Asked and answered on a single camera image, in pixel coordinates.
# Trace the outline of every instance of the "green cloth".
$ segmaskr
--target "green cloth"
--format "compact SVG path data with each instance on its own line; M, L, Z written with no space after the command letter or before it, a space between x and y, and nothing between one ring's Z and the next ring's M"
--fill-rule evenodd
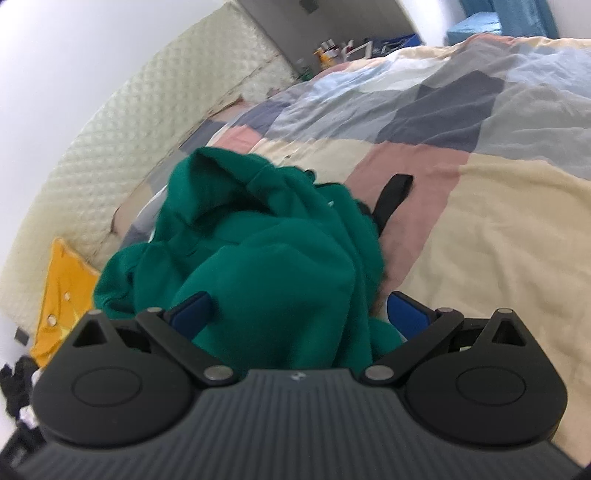
M257 155L199 148L172 173L153 240L105 267L95 305L113 318L215 302L193 343L232 368L348 367L401 343L369 317L384 269L372 219L341 184Z

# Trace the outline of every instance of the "beige patch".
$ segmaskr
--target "beige patch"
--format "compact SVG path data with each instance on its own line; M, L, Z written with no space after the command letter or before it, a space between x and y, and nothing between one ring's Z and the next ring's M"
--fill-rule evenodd
M278 167L294 166L314 170L316 182L344 183L374 145L361 140L323 138L307 142L263 139L251 153L269 159Z
M545 161L472 154L400 290L467 316L515 309L571 396L584 397L591 385L590 239L591 181ZM571 404L557 438L588 462L591 429L575 429L573 416L591 419L589 402Z

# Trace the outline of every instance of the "gray patch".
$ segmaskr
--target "gray patch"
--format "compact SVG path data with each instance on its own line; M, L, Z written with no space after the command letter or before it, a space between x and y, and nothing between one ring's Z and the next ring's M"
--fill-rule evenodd
M168 185L168 179L174 168L187 158L187 154L181 150L175 150L166 157L160 165L157 165L146 179L152 192L156 193Z
M305 98L277 118L266 138L302 142L319 138L374 142L397 111L414 101L418 89L419 85L403 92L348 90L325 102Z
M187 155L190 155L199 147L205 147L207 142L209 142L224 125L226 125L224 122L218 122L208 118L199 125L199 128L194 131L193 135L185 140L180 149Z
M126 247L130 247L131 245L145 243L150 240L150 233L141 232L133 225L129 227L127 233L123 241L121 242L121 246L119 247L120 250L123 250Z
M475 153L547 160L591 180L591 100L547 85L509 83L482 124Z

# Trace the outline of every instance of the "quilted padding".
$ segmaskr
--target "quilted padding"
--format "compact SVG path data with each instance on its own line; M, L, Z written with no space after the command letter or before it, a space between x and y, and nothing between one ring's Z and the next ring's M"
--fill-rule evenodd
M0 275L0 309L35 331L51 241L101 269L119 245L116 208L208 112L242 93L262 101L293 72L233 4L182 33L86 124L33 201Z

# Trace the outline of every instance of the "dark gray patch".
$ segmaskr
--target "dark gray patch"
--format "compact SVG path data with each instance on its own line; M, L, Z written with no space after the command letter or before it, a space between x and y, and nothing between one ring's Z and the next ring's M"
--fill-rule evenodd
M218 132L218 130L220 130L224 125L226 125L225 122L218 122L208 118L201 125L199 125L199 128L194 131L193 135L185 140L183 145L180 146L179 150L182 150L187 155L190 155L199 147L204 147L207 145L207 142L209 142Z
M417 100L401 108L376 143L427 144L472 152L504 80L475 71L441 88L421 85Z

